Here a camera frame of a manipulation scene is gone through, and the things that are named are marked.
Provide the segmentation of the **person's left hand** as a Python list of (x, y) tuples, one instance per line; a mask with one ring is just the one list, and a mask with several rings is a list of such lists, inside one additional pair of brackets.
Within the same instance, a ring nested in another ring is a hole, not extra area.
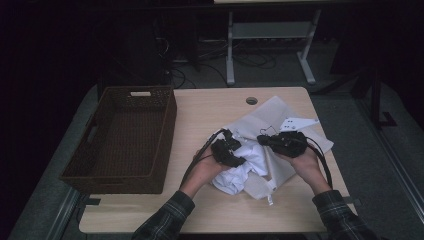
[(217, 162), (212, 150), (207, 148), (201, 160), (191, 170), (186, 183), (190, 186), (202, 187), (210, 183), (218, 174), (229, 169), (229, 166)]

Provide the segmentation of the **grey metal table frame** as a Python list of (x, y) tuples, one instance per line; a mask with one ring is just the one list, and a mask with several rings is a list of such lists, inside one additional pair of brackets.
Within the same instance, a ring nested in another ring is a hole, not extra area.
[[(310, 85), (316, 84), (316, 79), (308, 63), (308, 54), (315, 37), (322, 10), (326, 5), (348, 3), (350, 0), (214, 0), (218, 7), (228, 7), (227, 25), (227, 56), (226, 56), (226, 83), (228, 86), (235, 84), (233, 41), (249, 39), (301, 39), (305, 43), (301, 51), (297, 52), (298, 62), (303, 71), (305, 80)], [(236, 8), (252, 7), (263, 11), (275, 10), (281, 12), (289, 7), (311, 8), (312, 17), (309, 20), (275, 20), (275, 21), (250, 21), (246, 23), (234, 20)]]

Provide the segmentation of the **person's right hand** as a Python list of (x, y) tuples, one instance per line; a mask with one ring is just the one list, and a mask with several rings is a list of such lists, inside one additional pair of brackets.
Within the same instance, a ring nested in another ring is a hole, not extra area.
[(310, 149), (295, 158), (285, 156), (284, 160), (288, 161), (295, 172), (307, 183), (314, 183), (322, 176), (317, 156)]

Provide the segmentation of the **white shirt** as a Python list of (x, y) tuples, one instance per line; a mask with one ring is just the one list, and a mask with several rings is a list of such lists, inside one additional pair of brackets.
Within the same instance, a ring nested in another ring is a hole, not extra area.
[(269, 173), (263, 147), (256, 141), (247, 140), (240, 143), (240, 148), (233, 154), (236, 157), (245, 158), (246, 162), (238, 167), (230, 167), (229, 170), (221, 172), (212, 180), (212, 184), (217, 189), (230, 195), (238, 194), (245, 189), (250, 173), (260, 177)]

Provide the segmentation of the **black metal stand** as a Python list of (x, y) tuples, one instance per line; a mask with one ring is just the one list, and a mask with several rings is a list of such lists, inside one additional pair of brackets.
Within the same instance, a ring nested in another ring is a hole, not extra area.
[(383, 112), (380, 109), (382, 81), (381, 73), (377, 68), (360, 68), (320, 90), (311, 92), (311, 95), (329, 94), (351, 81), (354, 81), (354, 84), (350, 95), (354, 99), (364, 99), (366, 94), (370, 93), (370, 120), (377, 129), (397, 125), (389, 112)]

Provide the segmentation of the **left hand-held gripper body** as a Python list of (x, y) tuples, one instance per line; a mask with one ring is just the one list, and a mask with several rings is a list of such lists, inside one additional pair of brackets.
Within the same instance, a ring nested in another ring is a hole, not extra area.
[(215, 160), (229, 167), (238, 167), (240, 158), (236, 157), (233, 152), (240, 148), (240, 142), (232, 137), (230, 130), (222, 131), (223, 139), (217, 139), (212, 143), (211, 150)]

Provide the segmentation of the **brown woven basket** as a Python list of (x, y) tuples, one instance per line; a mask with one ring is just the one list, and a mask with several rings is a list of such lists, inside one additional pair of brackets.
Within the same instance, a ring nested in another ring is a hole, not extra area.
[(60, 179), (84, 194), (160, 194), (177, 104), (170, 86), (108, 87)]

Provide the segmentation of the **white mesh laundry bag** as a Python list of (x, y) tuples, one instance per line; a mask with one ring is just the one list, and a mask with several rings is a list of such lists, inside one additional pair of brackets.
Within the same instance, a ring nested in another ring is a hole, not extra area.
[[(258, 143), (259, 135), (270, 137), (279, 133), (280, 125), (288, 117), (301, 118), (281, 98), (273, 96), (247, 115), (225, 125), (224, 129), (230, 130), (232, 137), (240, 143), (247, 140)], [(309, 143), (322, 153), (327, 153), (334, 145), (332, 141), (314, 131), (312, 126), (302, 129), (301, 132), (308, 137)], [(223, 138), (222, 133), (217, 137), (217, 139)], [(267, 198), (272, 205), (272, 194), (295, 174), (295, 170), (286, 160), (279, 158), (270, 147), (260, 146), (263, 147), (269, 173), (263, 177), (250, 173), (242, 191), (256, 200)]]

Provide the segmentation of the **long metal floor rail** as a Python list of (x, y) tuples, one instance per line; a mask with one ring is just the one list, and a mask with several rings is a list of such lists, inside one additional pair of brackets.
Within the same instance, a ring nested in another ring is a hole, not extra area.
[(396, 122), (393, 120), (389, 112), (383, 112), (383, 121), (380, 121), (379, 119), (374, 120), (372, 117), (372, 109), (368, 107), (366, 102), (362, 99), (356, 99), (355, 104), (366, 119), (368, 128), (385, 152), (388, 161), (394, 170), (394, 174), (418, 218), (424, 224), (424, 196), (420, 193), (416, 184), (411, 179), (406, 168), (401, 162), (399, 154), (396, 152), (395, 148), (383, 132), (383, 129), (386, 127), (397, 127)]

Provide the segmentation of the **short metal floor rail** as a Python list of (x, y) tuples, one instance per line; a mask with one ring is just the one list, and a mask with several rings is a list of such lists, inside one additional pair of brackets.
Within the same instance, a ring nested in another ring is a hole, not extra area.
[(80, 193), (73, 188), (70, 188), (59, 206), (59, 211), (50, 227), (47, 234), (47, 240), (61, 240), (61, 237), (66, 229), (66, 226), (71, 218), (74, 208), (78, 202)]

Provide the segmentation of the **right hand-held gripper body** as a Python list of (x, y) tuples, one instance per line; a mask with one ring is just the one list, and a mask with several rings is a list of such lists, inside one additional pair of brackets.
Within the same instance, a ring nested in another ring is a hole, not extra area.
[(317, 119), (288, 117), (280, 125), (280, 132), (269, 137), (268, 145), (273, 152), (290, 158), (303, 155), (307, 148), (315, 151), (301, 130), (317, 123)]

